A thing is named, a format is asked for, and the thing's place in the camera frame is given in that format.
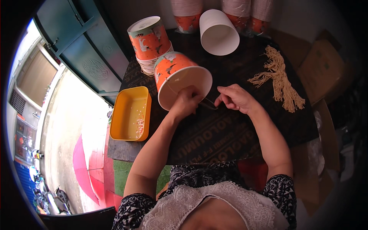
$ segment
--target orange paper bucket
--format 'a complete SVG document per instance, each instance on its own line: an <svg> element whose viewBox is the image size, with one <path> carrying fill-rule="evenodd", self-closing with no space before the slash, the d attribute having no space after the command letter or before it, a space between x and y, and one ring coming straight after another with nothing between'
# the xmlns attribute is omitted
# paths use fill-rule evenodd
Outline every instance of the orange paper bucket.
<svg viewBox="0 0 368 230"><path fill-rule="evenodd" d="M175 16L176 24L180 33L194 33L199 29L199 18L201 14L188 17Z"/></svg>
<svg viewBox="0 0 368 230"><path fill-rule="evenodd" d="M238 32L244 30L247 27L247 22L249 17L237 17L230 14L225 13L226 16L230 19L234 27Z"/></svg>
<svg viewBox="0 0 368 230"><path fill-rule="evenodd" d="M171 43L159 16L144 18L128 28L130 41L140 60L152 60L170 49Z"/></svg>
<svg viewBox="0 0 368 230"><path fill-rule="evenodd" d="M252 28L253 33L258 35L260 33L266 32L268 26L269 22L265 22L257 18L251 17L250 27Z"/></svg>
<svg viewBox="0 0 368 230"><path fill-rule="evenodd" d="M182 88L194 85L205 97L212 87L211 73L179 52L168 52L158 58L155 63L155 81L159 104L167 111L173 106Z"/></svg>

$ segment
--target paper bucket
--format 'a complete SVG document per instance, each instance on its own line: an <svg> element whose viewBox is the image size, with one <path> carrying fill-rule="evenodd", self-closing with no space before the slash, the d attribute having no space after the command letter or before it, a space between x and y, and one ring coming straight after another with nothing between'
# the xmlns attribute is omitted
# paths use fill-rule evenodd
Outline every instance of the paper bucket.
<svg viewBox="0 0 368 230"><path fill-rule="evenodd" d="M175 16L176 24L180 33L194 33L199 29L199 18L201 14L188 17Z"/></svg>
<svg viewBox="0 0 368 230"><path fill-rule="evenodd" d="M249 17L237 17L230 14L225 13L226 16L233 23L234 27L238 30L238 32L244 30L247 27L247 22Z"/></svg>
<svg viewBox="0 0 368 230"><path fill-rule="evenodd" d="M226 14L208 10L199 19L202 47L210 54L223 56L236 50L239 34Z"/></svg>
<svg viewBox="0 0 368 230"><path fill-rule="evenodd" d="M257 18L251 17L250 19L250 27L252 28L253 33L260 34L266 32L269 26L269 22L265 22L259 20Z"/></svg>
<svg viewBox="0 0 368 230"><path fill-rule="evenodd" d="M212 87L211 73L179 52L168 52L155 63L155 81L160 106L169 111L177 93L194 85L205 97Z"/></svg>
<svg viewBox="0 0 368 230"><path fill-rule="evenodd" d="M140 60L151 60L170 48L170 41L159 16L144 18L128 28L130 41Z"/></svg>

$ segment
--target woman's right hand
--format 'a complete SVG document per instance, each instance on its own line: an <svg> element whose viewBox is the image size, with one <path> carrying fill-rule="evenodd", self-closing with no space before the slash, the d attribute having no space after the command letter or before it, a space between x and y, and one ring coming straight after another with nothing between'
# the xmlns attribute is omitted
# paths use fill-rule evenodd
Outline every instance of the woman's right hand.
<svg viewBox="0 0 368 230"><path fill-rule="evenodd" d="M218 86L217 90L221 94L215 100L215 106L224 102L228 109L239 110L248 115L253 109L260 106L258 101L238 84L233 84L228 87Z"/></svg>

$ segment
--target patterned blouse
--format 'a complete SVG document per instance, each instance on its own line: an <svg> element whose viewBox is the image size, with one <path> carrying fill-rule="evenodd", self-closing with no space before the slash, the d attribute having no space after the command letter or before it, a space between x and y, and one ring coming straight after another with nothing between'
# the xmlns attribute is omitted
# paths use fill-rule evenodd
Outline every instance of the patterned blouse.
<svg viewBox="0 0 368 230"><path fill-rule="evenodd" d="M170 171L168 188L159 199L173 193L176 186L187 185L192 188L214 185L223 181L232 181L240 187L249 188L240 175L235 162L210 165L173 165ZM287 175L271 177L261 195L270 198L289 222L289 229L296 229L296 196L293 180ZM156 200L146 194L132 194L122 199L114 219L113 229L136 229L143 217L156 205Z"/></svg>

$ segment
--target stack of paper buckets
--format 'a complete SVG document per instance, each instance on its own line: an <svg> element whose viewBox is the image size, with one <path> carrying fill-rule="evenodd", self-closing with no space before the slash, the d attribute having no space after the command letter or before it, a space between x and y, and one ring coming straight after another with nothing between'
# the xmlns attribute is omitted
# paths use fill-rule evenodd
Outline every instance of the stack of paper buckets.
<svg viewBox="0 0 368 230"><path fill-rule="evenodd" d="M202 0L170 0L180 33L194 33L199 28L203 12Z"/></svg>
<svg viewBox="0 0 368 230"><path fill-rule="evenodd" d="M131 25L127 31L142 72L153 76L157 58L174 51L161 18L159 16L144 18Z"/></svg>
<svg viewBox="0 0 368 230"><path fill-rule="evenodd" d="M255 34L267 30L272 16L273 0L252 0L251 28Z"/></svg>
<svg viewBox="0 0 368 230"><path fill-rule="evenodd" d="M222 0L222 11L238 32L247 26L251 10L251 0Z"/></svg>

